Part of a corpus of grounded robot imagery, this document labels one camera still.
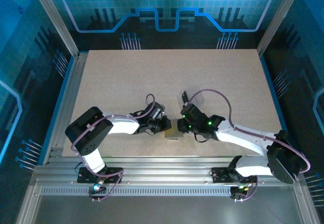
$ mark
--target aluminum frame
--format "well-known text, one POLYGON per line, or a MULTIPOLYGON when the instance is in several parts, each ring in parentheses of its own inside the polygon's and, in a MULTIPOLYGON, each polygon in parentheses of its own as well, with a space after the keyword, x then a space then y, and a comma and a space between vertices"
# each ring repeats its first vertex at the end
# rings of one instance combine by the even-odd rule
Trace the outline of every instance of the aluminum frame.
POLYGON ((288 10, 290 9, 291 5, 293 4, 294 0, 282 0, 277 11, 275 12, 271 22, 265 31, 258 47, 257 51, 259 57, 263 55, 265 50, 267 49, 270 41, 272 40, 274 34, 277 32, 281 22, 286 17, 288 10))
MULTIPOLYGON (((258 53, 261 56, 271 41, 274 33, 278 29, 281 21, 285 17, 288 9, 294 0, 282 0, 275 16, 273 17, 266 33, 258 46, 258 53)), ((45 195, 42 189, 56 187, 60 189, 77 190, 80 186, 90 185, 76 183, 76 173, 74 167, 78 163, 78 158, 61 157, 64 146, 64 125, 69 124, 78 87, 83 74, 86 53, 78 57, 78 49, 69 34, 62 18, 60 17, 52 0, 40 0, 44 9, 48 13, 54 26, 58 30, 63 42, 70 53, 76 57, 77 61, 69 76, 69 81, 59 109, 58 117, 50 138, 49 147, 43 162, 44 166, 36 166, 25 194, 23 204, 17 219, 18 224, 32 223, 37 211, 37 204, 40 195, 45 195)), ((237 184, 213 184, 209 176, 211 167, 228 166, 231 157, 111 157, 104 158, 109 166, 118 166, 125 169, 123 187, 147 187, 152 186, 177 186, 177 187, 198 187, 213 186, 215 188, 236 186, 237 184)), ((272 176, 261 176, 260 186, 277 186, 291 188, 272 176)), ((298 181, 294 186, 296 199, 301 210, 304 223, 319 223, 315 207, 311 201, 309 191, 306 186, 302 186, 298 181)))
POLYGON ((76 59, 79 55, 79 50, 76 47, 76 44, 71 34, 69 33, 63 19, 61 18, 61 15, 57 11, 53 1, 52 0, 39 0, 39 1, 42 4, 49 18, 51 19, 59 35, 61 36, 65 46, 70 51, 71 55, 76 59))

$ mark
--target wooden tabletop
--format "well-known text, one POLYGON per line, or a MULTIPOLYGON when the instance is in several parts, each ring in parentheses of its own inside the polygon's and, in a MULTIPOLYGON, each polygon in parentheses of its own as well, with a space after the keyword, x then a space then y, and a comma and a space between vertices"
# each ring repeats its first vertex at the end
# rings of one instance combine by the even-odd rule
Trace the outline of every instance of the wooden tabletop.
MULTIPOLYGON (((106 115, 143 110, 148 93, 166 107, 169 119, 180 118, 177 96, 193 87, 225 94, 235 124, 269 132, 281 129, 256 50, 89 51, 71 121, 92 106, 106 115)), ((228 118, 228 106, 220 96, 212 92, 202 96, 202 112, 228 118)), ((66 139, 63 156, 75 156, 70 146, 66 139)), ((230 143, 198 143, 192 134, 166 140, 163 132, 108 135, 99 151, 103 157, 256 155, 230 143)))

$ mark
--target blue light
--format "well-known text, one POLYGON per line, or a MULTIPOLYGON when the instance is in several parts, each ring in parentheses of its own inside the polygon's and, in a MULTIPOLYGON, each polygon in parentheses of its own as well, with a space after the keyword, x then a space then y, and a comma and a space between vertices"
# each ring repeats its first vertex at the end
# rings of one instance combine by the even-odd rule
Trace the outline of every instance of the blue light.
POLYGON ((22 113, 22 105, 21 105, 21 101, 20 101, 19 95, 14 90, 12 90, 7 84, 5 84, 1 80, 0 80, 0 85, 2 87, 4 87, 12 96, 14 96, 16 98, 17 104, 18 104, 18 113, 16 115, 16 118, 15 118, 14 123, 11 126, 11 129, 10 129, 9 134, 7 136, 7 139, 5 141, 4 147, 2 148, 1 153, 0 153, 0 164, 1 164, 1 162, 2 162, 2 160, 4 158, 4 155, 6 153, 6 150, 8 148, 9 142, 11 140, 11 137, 14 134, 14 131, 15 131, 16 127, 17 127, 17 124, 18 124, 18 120, 20 118, 20 115, 22 113))
POLYGON ((125 16, 122 17, 122 19, 112 28, 112 29, 102 29, 102 30, 80 30, 73 15, 72 12, 66 2, 66 0, 62 0, 65 8, 67 10, 67 13, 69 14, 69 17, 72 21, 72 24, 74 25, 75 29, 79 33, 114 33, 117 31, 117 29, 128 19, 131 17, 139 17, 140 12, 154 12, 154 18, 155 18, 155 29, 158 32, 176 32, 179 29, 179 23, 180 23, 180 12, 182 11, 194 11, 195 16, 200 16, 200 17, 206 17, 219 31, 221 32, 256 32, 259 30, 259 27, 261 26, 261 23, 265 17, 265 14, 268 11, 268 8, 272 2, 272 0, 269 0, 267 2, 267 5, 260 17, 260 20, 256 26, 255 29, 226 29, 222 28, 215 20, 214 18, 211 17, 209 13, 202 13, 199 11, 199 8, 197 7, 198 5, 194 4, 194 7, 183 7, 183 8, 178 8, 176 11, 176 18, 175 18, 175 28, 160 28, 159 26, 159 17, 158 17, 158 11, 156 8, 135 8, 135 13, 131 14, 126 14, 125 16))
POLYGON ((93 190, 95 190, 95 191, 100 190, 100 184, 93 185, 93 190))

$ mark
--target robotic arm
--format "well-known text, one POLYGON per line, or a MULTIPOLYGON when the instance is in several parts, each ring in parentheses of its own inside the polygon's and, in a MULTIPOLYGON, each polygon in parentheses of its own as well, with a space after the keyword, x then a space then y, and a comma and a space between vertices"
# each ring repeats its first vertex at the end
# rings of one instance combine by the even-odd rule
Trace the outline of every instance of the robotic arm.
MULTIPOLYGON (((73 142, 92 174, 102 176, 98 182, 103 183, 105 180, 103 176, 107 176, 104 175, 107 174, 107 167, 98 151, 103 139, 112 133, 136 135, 146 132, 154 135, 170 129, 171 121, 163 115, 164 109, 163 105, 153 102, 146 109, 130 114, 130 117, 120 115, 105 117, 97 107, 92 107, 74 121, 66 129, 65 134, 73 142)), ((310 168, 308 160, 291 147, 294 140, 283 130, 279 133, 259 132, 234 125, 230 117, 229 119, 218 115, 207 117, 190 101, 181 110, 181 115, 183 118, 178 120, 177 125, 180 132, 191 132, 195 138, 200 135, 205 141, 214 139, 230 142, 259 154, 259 156, 234 157, 227 168, 228 175, 234 181, 240 182, 253 175, 273 175, 282 182, 293 184, 301 169, 305 168, 305 163, 306 169, 310 168)))
MULTIPOLYGON (((158 132, 165 131, 171 128, 171 121, 163 115, 164 109, 163 105, 154 102, 154 104, 149 104, 146 109, 130 114, 132 117, 121 117, 117 115, 112 116, 109 120, 104 119, 82 137, 75 144, 75 148, 88 168, 94 173, 104 173, 106 165, 98 150, 103 139, 113 133, 136 135, 150 131, 154 135, 158 132)), ((97 107, 92 107, 69 125, 65 130, 65 134, 71 142, 74 142, 94 122, 103 117, 103 113, 97 107)))
POLYGON ((229 174, 237 181, 251 175, 273 175, 282 182, 293 184, 301 167, 304 167, 300 156, 272 140, 290 146, 293 139, 283 130, 274 134, 232 125, 229 120, 218 115, 207 117, 194 104, 185 106, 181 114, 183 118, 178 120, 180 132, 192 132, 195 138, 196 135, 201 135, 206 140, 230 142, 260 155, 236 156, 233 159, 229 166, 229 174))

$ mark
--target purple cable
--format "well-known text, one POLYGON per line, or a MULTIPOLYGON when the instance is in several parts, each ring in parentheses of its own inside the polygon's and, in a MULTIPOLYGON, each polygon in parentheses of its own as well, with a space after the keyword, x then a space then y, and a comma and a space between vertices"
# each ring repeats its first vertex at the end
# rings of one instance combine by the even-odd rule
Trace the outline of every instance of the purple cable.
POLYGON ((145 117, 146 115, 148 115, 148 114, 152 111, 152 109, 153 109, 153 107, 154 107, 154 104, 155 104, 155 97, 154 97, 153 94, 148 94, 148 95, 146 96, 146 98, 145 98, 145 102, 146 102, 146 104, 147 104, 147 99, 148 99, 149 96, 152 96, 152 97, 153 97, 152 106, 151 106, 151 108, 150 108, 150 109, 149 109, 145 114, 140 115, 140 116, 135 116, 135 117, 134 117, 134 116, 119 115, 119 114, 117 114, 117 115, 108 115, 108 116, 102 117, 102 118, 98 119, 97 121, 95 121, 92 125, 90 125, 90 126, 89 126, 85 131, 83 131, 83 132, 81 133, 80 136, 78 136, 78 137, 74 140, 74 142, 72 143, 72 146, 71 146, 71 150, 72 150, 73 152, 76 152, 76 153, 77 153, 79 159, 80 159, 81 162, 86 166, 87 170, 88 170, 90 173, 92 173, 93 175, 98 176, 98 177, 112 177, 112 176, 115 176, 115 175, 118 175, 118 174, 123 174, 124 171, 119 171, 119 172, 115 172, 115 173, 112 173, 112 174, 98 174, 98 173, 96 173, 96 172, 93 172, 93 171, 92 171, 92 170, 87 166, 86 162, 84 161, 83 157, 79 154, 79 152, 77 151, 77 149, 74 148, 75 144, 78 143, 78 142, 81 140, 81 138, 84 137, 84 136, 85 136, 85 135, 86 135, 90 130, 92 130, 94 126, 96 126, 97 124, 99 124, 101 121, 103 121, 103 120, 105 120, 105 119, 111 119, 111 118, 113 118, 113 117, 127 118, 127 119, 139 119, 139 118, 143 118, 143 117, 145 117))
POLYGON ((200 93, 203 92, 203 91, 210 91, 210 92, 217 93, 217 94, 219 94, 220 96, 222 96, 222 97, 225 99, 225 101, 227 102, 228 108, 229 108, 228 121, 229 121, 230 125, 231 125, 234 129, 236 129, 237 131, 240 131, 240 132, 242 132, 242 133, 245 133, 245 134, 248 134, 248 135, 254 136, 254 137, 258 137, 258 138, 262 138, 262 139, 267 139, 267 140, 269 140, 269 141, 274 141, 274 142, 279 143, 279 144, 282 145, 283 147, 286 147, 287 149, 291 150, 293 153, 295 153, 297 156, 299 156, 301 159, 303 159, 303 160, 305 161, 307 167, 306 167, 306 169, 300 171, 301 173, 304 173, 304 172, 307 172, 308 170, 310 170, 311 165, 310 165, 310 162, 308 161, 308 159, 307 159, 307 158, 306 158, 302 153, 300 153, 299 151, 297 151, 295 148, 293 148, 293 147, 289 146, 288 144, 286 144, 286 143, 284 143, 284 142, 282 142, 282 141, 279 141, 279 140, 277 140, 277 139, 275 139, 275 138, 271 138, 271 137, 266 137, 266 136, 263 136, 263 135, 259 135, 259 134, 256 134, 256 133, 253 133, 253 132, 249 132, 249 131, 247 131, 247 130, 243 130, 243 129, 240 129, 240 128, 237 128, 236 126, 234 126, 234 124, 233 124, 233 122, 232 122, 232 106, 231 106, 231 103, 230 103, 230 101, 228 100, 228 98, 227 98, 225 95, 223 95, 221 92, 219 92, 219 91, 217 91, 217 90, 214 90, 214 89, 202 89, 202 90, 198 91, 197 93, 195 93, 195 94, 191 97, 191 99, 189 100, 188 103, 190 103, 194 97, 196 97, 198 94, 200 94, 200 93))
POLYGON ((253 198, 252 200, 258 202, 259 204, 263 205, 264 207, 266 207, 268 209, 269 212, 271 212, 271 214, 281 223, 281 224, 285 224, 279 216, 277 216, 277 214, 268 206, 266 205, 264 202, 256 199, 256 198, 253 198))
POLYGON ((242 199, 242 201, 246 201, 246 200, 248 200, 248 199, 251 199, 252 196, 254 196, 255 192, 257 191, 257 187, 258 187, 258 176, 256 176, 256 178, 257 178, 257 181, 256 181, 256 183, 255 183, 255 187, 254 187, 254 189, 253 189, 253 192, 252 192, 249 196, 245 195, 245 198, 242 199))
POLYGON ((123 177, 123 175, 124 175, 124 171, 123 171, 123 173, 121 173, 120 174, 120 177, 119 177, 119 179, 117 180, 117 182, 113 185, 113 187, 111 188, 111 190, 108 192, 108 194, 106 194, 104 197, 102 197, 102 198, 100 198, 100 197, 98 197, 98 199, 95 199, 95 198, 93 198, 91 195, 90 195, 90 198, 93 200, 93 201, 101 201, 101 200, 104 200, 104 199, 106 199, 106 198, 108 198, 108 196, 110 196, 111 194, 112 194, 112 191, 116 188, 116 186, 117 186, 117 184, 119 183, 119 181, 121 180, 121 178, 123 177))

